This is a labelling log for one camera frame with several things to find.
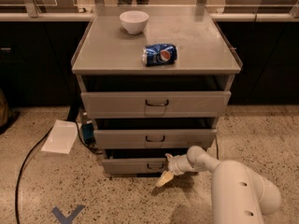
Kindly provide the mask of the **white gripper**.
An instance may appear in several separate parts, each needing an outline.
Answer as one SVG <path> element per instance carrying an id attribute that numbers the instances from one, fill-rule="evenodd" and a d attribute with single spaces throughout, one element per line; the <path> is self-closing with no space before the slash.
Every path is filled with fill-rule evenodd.
<path id="1" fill-rule="evenodd" d="M 177 155 L 173 157 L 171 154 L 166 153 L 165 156 L 168 160 L 169 171 L 164 171 L 156 182 L 158 188 L 170 182 L 174 178 L 174 175 L 183 175 L 191 170 L 187 155 Z"/>

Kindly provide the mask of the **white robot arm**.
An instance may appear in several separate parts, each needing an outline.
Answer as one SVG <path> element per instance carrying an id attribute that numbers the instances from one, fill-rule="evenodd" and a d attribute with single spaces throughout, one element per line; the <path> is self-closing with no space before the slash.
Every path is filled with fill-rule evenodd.
<path id="1" fill-rule="evenodd" d="M 201 147 L 192 146 L 184 155 L 165 154 L 168 164 L 156 186 L 162 187 L 175 175 L 209 171 L 213 224 L 264 224 L 282 203 L 278 187 L 239 161 L 220 161 Z"/>

